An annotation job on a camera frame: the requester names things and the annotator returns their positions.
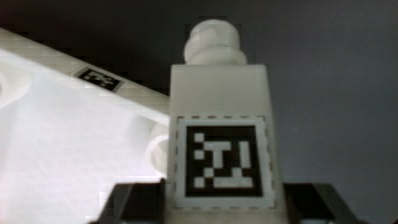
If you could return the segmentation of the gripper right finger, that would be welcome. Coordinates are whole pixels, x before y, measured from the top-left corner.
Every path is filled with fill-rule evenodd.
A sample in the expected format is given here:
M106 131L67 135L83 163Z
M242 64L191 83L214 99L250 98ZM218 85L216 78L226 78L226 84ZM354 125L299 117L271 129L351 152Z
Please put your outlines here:
M370 224L362 221L328 183L287 183L290 224Z

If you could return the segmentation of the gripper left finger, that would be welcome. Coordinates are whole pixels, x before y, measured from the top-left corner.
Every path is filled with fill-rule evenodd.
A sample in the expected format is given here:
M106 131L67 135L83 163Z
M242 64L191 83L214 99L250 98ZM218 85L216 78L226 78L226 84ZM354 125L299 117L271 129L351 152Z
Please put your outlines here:
M166 224L166 179L123 183L113 193L99 219L88 224Z

